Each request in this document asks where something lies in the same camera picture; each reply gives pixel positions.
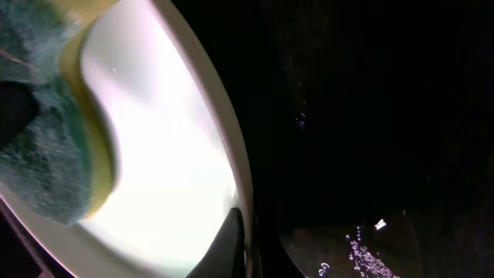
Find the green scrubbing pad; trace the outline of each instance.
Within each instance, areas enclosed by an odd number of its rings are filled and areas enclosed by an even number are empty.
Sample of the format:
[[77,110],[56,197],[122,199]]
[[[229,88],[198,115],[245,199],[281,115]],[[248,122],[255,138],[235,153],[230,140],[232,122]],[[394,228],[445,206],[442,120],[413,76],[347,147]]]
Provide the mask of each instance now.
[[0,1],[0,80],[28,84],[39,102],[38,117],[0,150],[0,181],[62,224],[95,212],[113,184],[109,144],[77,62],[81,30],[113,1],[77,9],[81,2]]

